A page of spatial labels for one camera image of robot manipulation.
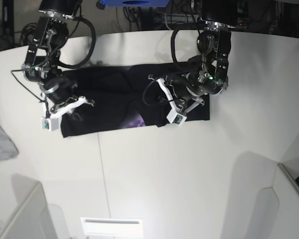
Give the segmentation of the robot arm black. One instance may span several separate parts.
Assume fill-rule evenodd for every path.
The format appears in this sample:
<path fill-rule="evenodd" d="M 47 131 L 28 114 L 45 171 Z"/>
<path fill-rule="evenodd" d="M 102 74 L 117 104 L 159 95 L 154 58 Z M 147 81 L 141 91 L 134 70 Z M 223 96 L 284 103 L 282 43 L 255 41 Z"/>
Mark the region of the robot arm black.
<path fill-rule="evenodd" d="M 177 71 L 155 78 L 150 76 L 151 82 L 143 91 L 143 102 L 148 106 L 170 105 L 186 115 L 203 105 L 207 96 L 226 90 L 232 30 L 248 20 L 246 4 L 245 0 L 203 0 L 199 18 L 190 23 L 198 31 L 199 54 L 184 64 L 177 60 L 175 43 L 180 27 L 176 27 L 170 48 Z"/>
<path fill-rule="evenodd" d="M 68 79 L 61 71 L 61 68 L 74 70 L 83 67 L 90 60 L 95 48 L 95 28 L 82 16 L 81 4 L 80 0 L 43 0 L 39 6 L 39 11 L 44 16 L 37 22 L 21 70 L 28 81 L 39 85 L 47 118 L 72 114 L 83 104 L 94 105 L 94 100 L 76 95 L 77 81 Z M 84 23 L 89 27 L 92 36 L 87 56 L 74 65 L 62 63 L 59 59 L 61 48 L 72 36 L 67 20 Z"/>

